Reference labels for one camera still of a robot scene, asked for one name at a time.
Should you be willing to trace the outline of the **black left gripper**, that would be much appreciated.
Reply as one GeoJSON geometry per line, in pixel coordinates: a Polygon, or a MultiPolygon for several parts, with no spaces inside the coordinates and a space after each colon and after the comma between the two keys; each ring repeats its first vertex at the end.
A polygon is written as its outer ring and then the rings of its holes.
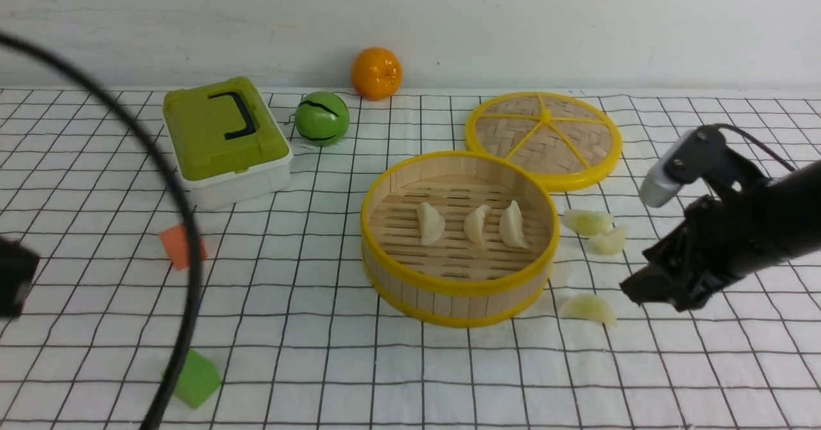
{"type": "Polygon", "coordinates": [[[1,238],[1,318],[21,315],[40,261],[18,241],[1,238]]]}

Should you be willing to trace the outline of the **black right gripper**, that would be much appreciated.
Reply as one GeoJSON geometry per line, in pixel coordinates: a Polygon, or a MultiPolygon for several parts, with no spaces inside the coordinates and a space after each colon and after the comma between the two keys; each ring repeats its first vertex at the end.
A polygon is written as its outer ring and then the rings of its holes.
{"type": "Polygon", "coordinates": [[[648,264],[620,284],[637,305],[701,308],[711,296],[770,266],[750,199],[699,199],[674,231],[648,249],[648,264]]]}

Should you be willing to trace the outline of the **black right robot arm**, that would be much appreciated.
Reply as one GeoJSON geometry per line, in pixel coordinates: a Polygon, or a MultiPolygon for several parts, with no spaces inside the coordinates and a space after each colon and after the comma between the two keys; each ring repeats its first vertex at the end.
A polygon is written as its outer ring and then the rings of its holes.
{"type": "Polygon", "coordinates": [[[700,309],[745,276],[819,250],[819,164],[772,179],[750,161],[703,176],[713,195],[685,208],[673,231],[644,251],[622,281],[635,304],[700,309]]]}

